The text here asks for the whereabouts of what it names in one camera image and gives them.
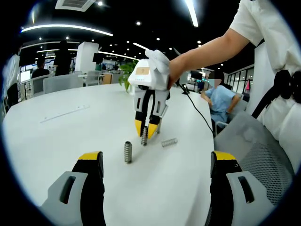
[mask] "metal spring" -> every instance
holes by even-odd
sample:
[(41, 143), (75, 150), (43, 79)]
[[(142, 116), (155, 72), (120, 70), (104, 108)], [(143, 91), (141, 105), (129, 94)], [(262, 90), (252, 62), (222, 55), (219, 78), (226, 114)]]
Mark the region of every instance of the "metal spring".
[(124, 161), (128, 164), (132, 161), (132, 144), (129, 141), (124, 144)]
[(142, 136), (141, 136), (141, 144), (143, 146), (146, 146), (147, 144), (147, 133), (148, 133), (148, 127), (144, 126)]
[(162, 147), (167, 147), (167, 146), (170, 146), (170, 145), (174, 145), (176, 143), (178, 143), (178, 139), (174, 138), (174, 139), (162, 141), (161, 145), (162, 145)]

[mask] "black cable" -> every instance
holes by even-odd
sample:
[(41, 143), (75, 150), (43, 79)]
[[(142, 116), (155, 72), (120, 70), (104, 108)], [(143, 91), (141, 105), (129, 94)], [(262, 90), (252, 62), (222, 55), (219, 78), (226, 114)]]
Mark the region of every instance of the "black cable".
[(214, 137), (213, 130), (210, 128), (210, 126), (209, 126), (207, 120), (205, 119), (205, 117), (203, 116), (203, 114), (202, 114), (202, 113), (197, 109), (197, 107), (194, 105), (192, 99), (190, 98), (190, 96), (188, 95), (188, 93), (186, 92), (186, 90), (182, 87), (182, 85), (181, 85), (181, 84), (178, 84), (178, 85), (182, 88), (182, 90), (184, 91), (184, 94), (186, 94), (186, 96), (188, 96), (189, 100), (192, 102), (193, 107), (194, 107), (194, 108), (197, 110), (197, 112), (203, 117), (203, 119), (205, 120), (205, 122), (206, 122), (208, 128), (211, 130), (212, 135), (213, 135), (213, 137)]

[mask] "glass wall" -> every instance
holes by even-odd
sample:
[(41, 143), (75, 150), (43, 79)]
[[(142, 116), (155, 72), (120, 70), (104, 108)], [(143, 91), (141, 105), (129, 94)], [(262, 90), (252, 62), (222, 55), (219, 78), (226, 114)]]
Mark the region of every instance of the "glass wall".
[(250, 67), (248, 69), (229, 74), (227, 81), (225, 82), (231, 86), (232, 91), (243, 93), (245, 91), (248, 80), (250, 80), (250, 86), (252, 87), (253, 75), (254, 67)]

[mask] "white round table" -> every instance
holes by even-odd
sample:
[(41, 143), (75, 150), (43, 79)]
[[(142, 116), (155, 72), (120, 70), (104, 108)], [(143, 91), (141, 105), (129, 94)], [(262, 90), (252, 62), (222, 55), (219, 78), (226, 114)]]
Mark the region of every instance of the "white round table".
[[(207, 102), (196, 93), (190, 97), (211, 125)], [(210, 206), (213, 136), (182, 90), (172, 88), (167, 105), (161, 133), (142, 146), (133, 96), (119, 84), (69, 89), (21, 102), (3, 122), (17, 180), (40, 206), (50, 185), (71, 171), (82, 154), (102, 151), (107, 225), (203, 225)], [(161, 141), (171, 138), (178, 143), (163, 148)], [(131, 164), (124, 162), (126, 141), (133, 144)]]

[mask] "white shirt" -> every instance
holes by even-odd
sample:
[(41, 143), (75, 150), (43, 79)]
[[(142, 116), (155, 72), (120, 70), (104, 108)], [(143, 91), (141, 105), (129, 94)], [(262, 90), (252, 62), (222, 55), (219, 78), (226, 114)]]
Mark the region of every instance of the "white shirt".
[(7, 96), (8, 89), (15, 83), (18, 83), (18, 73), (19, 73), (19, 62), (20, 57), (17, 54), (14, 54), (9, 60), (8, 63), (3, 67), (3, 90), (2, 90), (2, 99)]
[[(289, 26), (268, 0), (241, 0), (230, 28), (254, 45), (265, 39), (271, 67), (276, 74), (282, 69), (301, 71), (301, 52)], [(275, 99), (258, 118), (288, 155), (297, 172), (301, 162), (301, 104), (293, 99)]]

